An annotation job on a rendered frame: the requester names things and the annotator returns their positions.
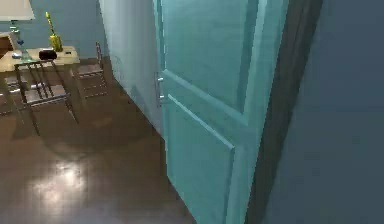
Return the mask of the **black bowl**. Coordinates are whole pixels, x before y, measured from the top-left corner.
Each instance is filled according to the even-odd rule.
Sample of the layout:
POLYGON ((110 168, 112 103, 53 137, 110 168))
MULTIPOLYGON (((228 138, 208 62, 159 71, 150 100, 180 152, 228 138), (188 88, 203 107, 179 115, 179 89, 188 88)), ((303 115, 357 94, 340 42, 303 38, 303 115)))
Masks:
POLYGON ((41 49, 38 56, 40 60, 55 60, 57 53, 53 49, 41 49))

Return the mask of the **teal panelled room door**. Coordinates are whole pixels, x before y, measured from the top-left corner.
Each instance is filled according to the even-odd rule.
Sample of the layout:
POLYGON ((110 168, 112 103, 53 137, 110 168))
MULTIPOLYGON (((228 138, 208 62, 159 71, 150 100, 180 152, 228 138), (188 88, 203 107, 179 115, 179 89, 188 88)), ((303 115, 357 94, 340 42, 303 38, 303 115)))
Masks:
POLYGON ((168 178, 196 224, 244 224, 289 0, 153 0, 168 178))

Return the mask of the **brown wooden box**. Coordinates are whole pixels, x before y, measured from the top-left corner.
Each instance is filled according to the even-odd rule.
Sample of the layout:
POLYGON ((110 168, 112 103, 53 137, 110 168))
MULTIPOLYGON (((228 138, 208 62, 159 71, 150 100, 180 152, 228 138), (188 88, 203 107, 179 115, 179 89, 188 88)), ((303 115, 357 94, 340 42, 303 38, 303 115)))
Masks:
POLYGON ((0 59, 8 52, 17 49, 12 32, 0 32, 0 59))

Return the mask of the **dark wooden slatted chair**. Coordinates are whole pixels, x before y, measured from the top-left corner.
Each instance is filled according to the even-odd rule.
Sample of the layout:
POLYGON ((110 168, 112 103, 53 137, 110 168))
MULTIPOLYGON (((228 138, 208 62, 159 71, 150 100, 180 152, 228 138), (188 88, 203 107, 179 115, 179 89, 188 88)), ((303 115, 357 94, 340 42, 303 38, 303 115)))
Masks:
POLYGON ((98 41, 95 42, 96 46, 96 62, 92 64, 86 65, 78 65, 70 70, 71 77, 75 81, 75 85, 77 87, 78 93, 82 100, 86 100, 89 98, 105 96, 108 94, 107 81, 105 78, 105 70, 103 64, 103 54, 101 50, 101 45, 98 41), (91 86, 83 86, 81 84, 81 80, 90 79, 90 78, 99 78, 100 83, 98 85, 91 86), (95 90, 97 88, 101 88, 101 91, 93 94, 86 94, 88 90, 95 90))
POLYGON ((37 134, 40 134, 40 130, 33 112, 34 107, 63 102, 73 120, 79 122, 70 99, 71 93, 53 60, 18 63, 14 65, 14 71, 20 86, 22 104, 28 111, 37 134))

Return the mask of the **pale wooden table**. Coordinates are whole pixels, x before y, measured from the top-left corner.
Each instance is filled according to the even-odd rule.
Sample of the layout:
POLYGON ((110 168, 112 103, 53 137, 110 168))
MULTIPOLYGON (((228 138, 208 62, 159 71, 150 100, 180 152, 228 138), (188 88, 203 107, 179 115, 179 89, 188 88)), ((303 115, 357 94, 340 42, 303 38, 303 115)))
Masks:
MULTIPOLYGON (((32 57, 32 61, 40 60, 38 52, 41 49, 27 49, 27 52, 32 57)), ((0 59, 0 93, 5 97, 7 104, 11 107, 12 113, 20 113, 26 110, 22 104, 20 86, 17 83, 14 65, 23 63, 21 59, 13 59, 12 53, 21 53, 20 50, 8 51, 0 59)), ((57 58, 53 60, 56 65, 70 66, 71 69, 80 63, 77 51, 73 46, 64 46, 62 52, 56 52, 57 58)))

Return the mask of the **yellow green bottle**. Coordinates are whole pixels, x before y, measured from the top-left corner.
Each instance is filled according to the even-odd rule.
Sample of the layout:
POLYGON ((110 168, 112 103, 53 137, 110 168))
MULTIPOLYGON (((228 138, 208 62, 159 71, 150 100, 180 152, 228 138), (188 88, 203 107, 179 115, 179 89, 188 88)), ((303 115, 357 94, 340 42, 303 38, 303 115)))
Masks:
POLYGON ((63 51, 63 46, 62 46, 61 38, 60 38, 59 35, 56 34, 56 32, 54 30, 54 26, 53 26, 53 23, 52 23, 52 20, 51 20, 50 13, 46 12, 45 13, 45 17, 47 18, 47 21, 48 21, 48 24, 49 24, 49 27, 50 27, 50 30, 51 30, 51 34, 49 36, 50 44, 51 44, 51 46, 52 46, 54 51, 62 52, 63 51))

